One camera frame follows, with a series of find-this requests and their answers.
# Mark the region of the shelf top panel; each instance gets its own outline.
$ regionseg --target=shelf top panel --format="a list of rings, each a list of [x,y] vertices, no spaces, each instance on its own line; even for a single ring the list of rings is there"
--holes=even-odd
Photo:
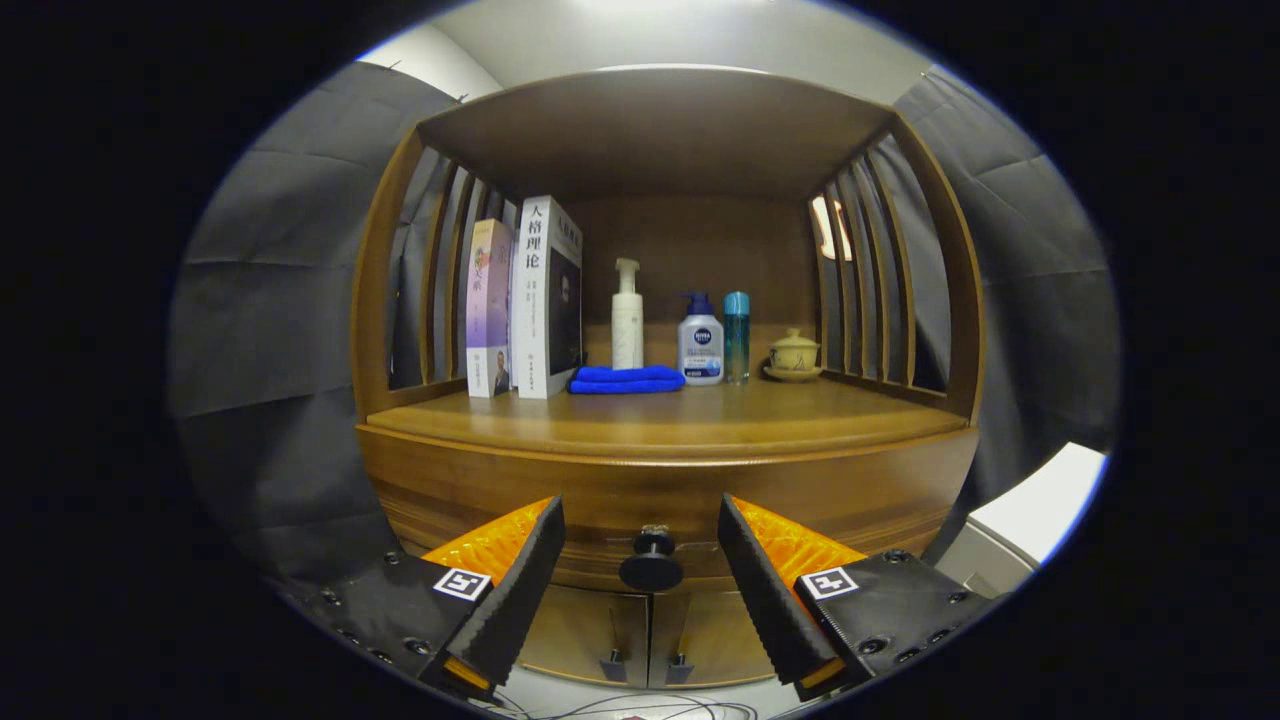
[[[827,379],[655,395],[562,392],[547,401],[458,392],[372,414],[369,424],[493,448],[632,460],[847,451],[966,427],[957,415]]]
[[[426,145],[517,197],[808,200],[892,109],[722,68],[621,68],[515,87],[424,120]]]

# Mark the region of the blue bottle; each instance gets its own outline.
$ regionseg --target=blue bottle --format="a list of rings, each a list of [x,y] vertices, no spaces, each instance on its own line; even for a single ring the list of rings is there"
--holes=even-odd
[[[751,377],[751,299],[745,292],[724,296],[724,382],[746,384]]]

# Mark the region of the blue towel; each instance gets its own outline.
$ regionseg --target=blue towel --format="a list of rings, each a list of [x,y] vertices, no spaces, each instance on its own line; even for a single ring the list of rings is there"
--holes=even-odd
[[[612,368],[581,368],[568,391],[575,395],[631,395],[641,392],[671,392],[685,384],[685,377],[662,365],[614,370]]]
[[[685,377],[666,365],[649,365],[631,370],[613,368],[580,368],[575,380],[584,383],[628,383],[634,380],[684,380]]]

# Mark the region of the wooden cabinet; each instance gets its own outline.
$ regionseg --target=wooden cabinet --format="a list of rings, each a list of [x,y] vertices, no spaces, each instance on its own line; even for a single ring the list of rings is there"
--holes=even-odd
[[[773,665],[746,614],[742,593],[654,596],[650,688],[722,685],[771,676]]]
[[[625,682],[602,661],[617,651]],[[590,683],[645,687],[649,674],[649,596],[549,585],[525,637],[518,662]]]
[[[621,667],[613,673],[622,676],[611,679],[602,662],[614,651]],[[737,592],[650,596],[550,585],[518,661],[553,675],[632,688],[721,685],[773,675]]]
[[[942,391],[914,382],[905,228],[873,152],[890,141],[928,202],[946,270]],[[408,345],[425,384],[393,388],[390,259],[424,158],[439,163],[440,197],[463,201],[458,210],[438,202],[422,264],[399,270],[422,278],[425,322]],[[468,205],[472,191],[481,201]],[[483,201],[490,193],[517,208],[553,195],[581,225],[591,364],[608,361],[613,264],[625,254],[643,268],[648,363],[675,364],[678,293],[740,290],[751,296],[754,369],[795,327],[824,346],[822,378],[536,402],[470,397],[456,342],[466,287],[458,250],[467,224],[494,214]],[[438,295],[443,313],[433,310]],[[895,109],[772,74],[600,70],[424,119],[370,206],[349,336],[356,433],[397,534],[436,547],[562,498],[564,547],[520,661],[588,682],[700,687],[772,674],[717,543],[723,493],[864,553],[919,553],[978,443],[982,284],[946,176]],[[672,593],[636,594],[618,579],[648,524],[667,525],[677,543],[685,579]],[[617,660],[602,666],[613,651]]]

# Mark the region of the white wall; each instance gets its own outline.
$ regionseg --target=white wall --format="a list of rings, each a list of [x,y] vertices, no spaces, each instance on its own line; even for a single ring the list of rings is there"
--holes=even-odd
[[[814,0],[475,0],[433,20],[503,87],[611,65],[732,65],[892,104],[933,64]]]
[[[362,63],[389,68],[447,92],[453,97],[466,94],[463,102],[502,90],[466,50],[430,24],[411,28],[370,50]]]

